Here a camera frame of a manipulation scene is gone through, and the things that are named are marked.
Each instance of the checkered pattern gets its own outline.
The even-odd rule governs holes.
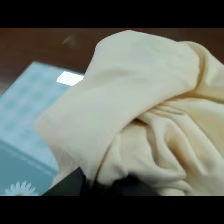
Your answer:
[[[64,69],[32,63],[0,97],[0,141],[57,170],[47,145],[33,129],[33,121],[70,86],[57,83]]]

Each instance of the black fabric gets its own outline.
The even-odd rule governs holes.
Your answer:
[[[130,175],[115,181],[111,186],[95,183],[93,186],[86,180],[81,169],[75,170],[63,181],[46,192],[43,196],[159,196],[150,186]]]

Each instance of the daisy print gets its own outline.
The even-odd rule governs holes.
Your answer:
[[[20,182],[17,182],[15,185],[11,184],[2,196],[38,196],[35,190],[36,188],[32,187],[31,183],[24,181],[20,184]]]

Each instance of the brown wooden surface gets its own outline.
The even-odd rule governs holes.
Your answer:
[[[224,63],[223,28],[131,28],[204,45]],[[85,72],[96,44],[127,28],[0,28],[0,92],[32,62]]]

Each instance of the folded cloth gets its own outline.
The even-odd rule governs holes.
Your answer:
[[[160,195],[224,195],[224,66],[203,46],[134,31],[103,39],[85,78],[35,126],[59,182],[77,167]]]

